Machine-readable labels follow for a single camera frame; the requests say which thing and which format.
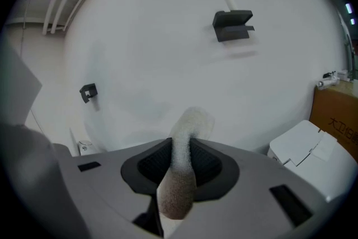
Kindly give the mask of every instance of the black wall mount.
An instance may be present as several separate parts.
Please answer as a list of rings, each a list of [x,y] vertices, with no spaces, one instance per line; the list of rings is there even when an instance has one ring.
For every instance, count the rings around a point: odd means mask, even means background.
[[[89,102],[90,98],[98,95],[95,84],[84,85],[79,92],[81,93],[82,99],[85,103]]]
[[[248,31],[255,29],[245,23],[253,16],[251,10],[219,11],[215,14],[213,26],[219,42],[249,38]]]

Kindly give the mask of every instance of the white device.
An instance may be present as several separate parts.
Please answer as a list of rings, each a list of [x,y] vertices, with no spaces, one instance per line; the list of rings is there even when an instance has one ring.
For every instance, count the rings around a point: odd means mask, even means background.
[[[320,191],[326,201],[348,193],[358,165],[337,139],[307,120],[270,143],[267,155]]]

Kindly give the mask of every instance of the black recessed holder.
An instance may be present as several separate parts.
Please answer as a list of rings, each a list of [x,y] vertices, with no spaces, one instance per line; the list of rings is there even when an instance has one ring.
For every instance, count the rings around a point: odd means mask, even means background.
[[[213,26],[219,42],[249,38],[248,31],[255,29],[245,23],[252,17],[251,10],[219,11],[215,14]]]
[[[84,85],[79,90],[79,92],[81,93],[82,99],[85,103],[89,102],[90,98],[93,98],[94,96],[96,96],[98,94],[95,84]]]

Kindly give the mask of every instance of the cardboard box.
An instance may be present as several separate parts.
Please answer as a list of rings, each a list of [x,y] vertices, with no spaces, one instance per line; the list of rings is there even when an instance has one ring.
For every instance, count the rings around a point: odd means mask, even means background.
[[[353,83],[341,81],[320,91],[315,88],[309,121],[334,136],[358,162],[358,98]]]

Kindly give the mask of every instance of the black rectangular slot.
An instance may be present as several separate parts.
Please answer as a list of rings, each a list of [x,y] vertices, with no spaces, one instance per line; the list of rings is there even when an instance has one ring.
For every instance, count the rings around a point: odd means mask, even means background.
[[[270,191],[295,227],[312,216],[312,213],[286,185],[270,188]]]
[[[97,161],[93,161],[93,162],[85,163],[84,165],[79,165],[78,168],[81,172],[83,172],[86,170],[91,170],[98,166],[101,166],[101,165]]]

